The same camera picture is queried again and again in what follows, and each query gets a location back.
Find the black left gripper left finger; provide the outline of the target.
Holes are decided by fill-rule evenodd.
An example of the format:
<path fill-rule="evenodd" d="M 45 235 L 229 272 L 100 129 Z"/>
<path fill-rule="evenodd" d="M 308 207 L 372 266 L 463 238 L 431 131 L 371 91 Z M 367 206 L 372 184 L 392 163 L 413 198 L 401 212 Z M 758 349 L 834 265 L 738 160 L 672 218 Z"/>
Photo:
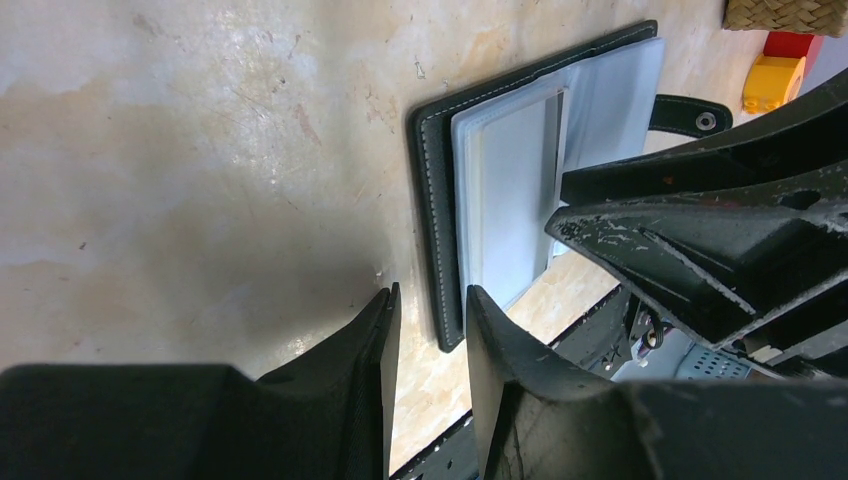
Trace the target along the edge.
<path fill-rule="evenodd" d="M 1 375 L 5 479 L 385 479 L 398 285 L 294 360 L 29 364 Z"/>

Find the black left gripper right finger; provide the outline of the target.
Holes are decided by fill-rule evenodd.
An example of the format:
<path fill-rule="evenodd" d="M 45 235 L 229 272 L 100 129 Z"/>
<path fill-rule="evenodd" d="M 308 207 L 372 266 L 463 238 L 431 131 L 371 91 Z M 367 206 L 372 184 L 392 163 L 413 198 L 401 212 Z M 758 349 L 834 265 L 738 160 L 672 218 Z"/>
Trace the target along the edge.
<path fill-rule="evenodd" d="M 468 288 L 466 345 L 484 479 L 843 479 L 843 380 L 613 382 Z"/>

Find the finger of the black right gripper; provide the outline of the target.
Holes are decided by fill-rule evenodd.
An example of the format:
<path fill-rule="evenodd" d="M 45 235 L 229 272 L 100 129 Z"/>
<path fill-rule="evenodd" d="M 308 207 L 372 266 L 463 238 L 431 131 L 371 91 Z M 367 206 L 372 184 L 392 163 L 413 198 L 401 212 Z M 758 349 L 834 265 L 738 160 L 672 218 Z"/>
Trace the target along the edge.
<path fill-rule="evenodd" d="M 744 187 L 847 158 L 847 74 L 738 127 L 674 148 L 569 171 L 561 199 L 587 205 Z"/>
<path fill-rule="evenodd" d="M 847 166 L 558 209 L 547 232 L 691 336 L 786 349 L 847 318 Z"/>

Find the black leather card holder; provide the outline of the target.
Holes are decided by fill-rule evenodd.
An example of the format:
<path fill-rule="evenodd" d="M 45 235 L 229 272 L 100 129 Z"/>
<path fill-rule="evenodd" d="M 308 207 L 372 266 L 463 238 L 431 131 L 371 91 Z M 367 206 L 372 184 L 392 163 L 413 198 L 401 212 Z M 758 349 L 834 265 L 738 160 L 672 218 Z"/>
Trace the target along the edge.
<path fill-rule="evenodd" d="M 441 351 L 464 339 L 469 286 L 508 308 L 563 253 L 544 228 L 564 173 L 638 156 L 651 131 L 703 138 L 732 127 L 722 104 L 658 92 L 664 50 L 646 20 L 411 110 Z"/>

